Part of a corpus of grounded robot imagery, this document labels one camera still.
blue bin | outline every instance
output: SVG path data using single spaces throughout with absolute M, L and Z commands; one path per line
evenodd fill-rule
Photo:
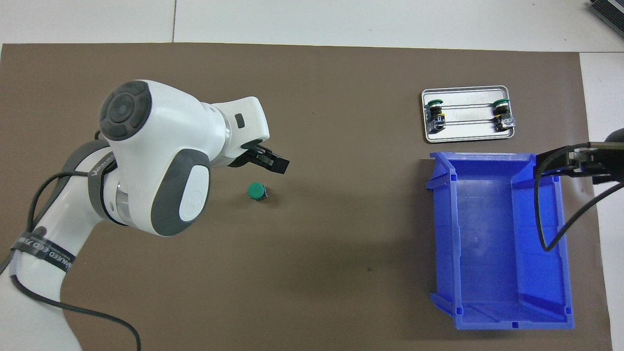
M 435 152 L 437 292 L 457 329 L 572 329 L 565 238 L 540 245 L 534 154 Z M 565 223 L 558 177 L 540 184 L 547 242 Z

silver tray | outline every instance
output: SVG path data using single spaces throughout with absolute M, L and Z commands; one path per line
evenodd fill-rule
M 427 103 L 436 99 L 444 101 L 441 107 L 446 124 L 443 130 L 430 133 L 427 128 Z M 499 99 L 509 99 L 509 91 L 504 86 L 426 89 L 422 92 L 425 137 L 429 142 L 511 138 L 515 128 L 498 132 L 492 122 L 492 103 Z

brown mat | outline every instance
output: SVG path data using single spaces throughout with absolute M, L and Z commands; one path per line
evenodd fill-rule
M 574 330 L 458 331 L 435 290 L 429 153 L 543 152 L 587 140 L 578 54 L 236 44 L 5 44 L 0 247 L 31 196 L 92 138 L 104 97 L 143 78 L 201 101 L 257 96 L 286 175 L 218 169 L 207 211 L 161 238 L 101 224 L 63 301 L 119 316 L 145 350 L 611 350 L 595 210 L 570 230 Z M 516 135 L 426 144 L 426 88 L 502 84 Z M 251 182 L 271 197 L 254 202 Z M 592 196 L 563 182 L 568 215 Z M 73 313 L 85 350 L 132 350 Z

black strap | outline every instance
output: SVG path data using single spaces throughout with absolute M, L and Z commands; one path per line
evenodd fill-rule
M 117 168 L 115 155 L 109 152 L 91 169 L 91 171 L 89 171 L 87 177 L 89 200 L 91 201 L 91 206 L 100 217 L 108 218 L 120 225 L 125 225 L 113 219 L 108 211 L 106 211 L 106 205 L 104 204 L 104 176 L 115 168 Z
M 32 232 L 23 232 L 17 238 L 15 244 L 13 244 L 12 250 L 20 250 L 21 252 L 31 254 L 38 259 L 55 265 L 63 272 L 67 272 L 74 264 L 76 256 L 53 241 L 44 238 L 45 234 L 46 228 L 44 227 L 38 227 Z

green cap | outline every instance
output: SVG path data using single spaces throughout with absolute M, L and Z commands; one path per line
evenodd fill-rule
M 261 183 L 255 182 L 249 185 L 249 189 L 247 189 L 247 194 L 254 200 L 262 200 L 267 198 L 266 187 Z
M 503 104 L 505 102 L 509 102 L 509 99 L 498 99 L 498 100 L 494 101 L 492 103 L 492 105 L 496 106 L 496 105 L 499 105 L 499 104 Z

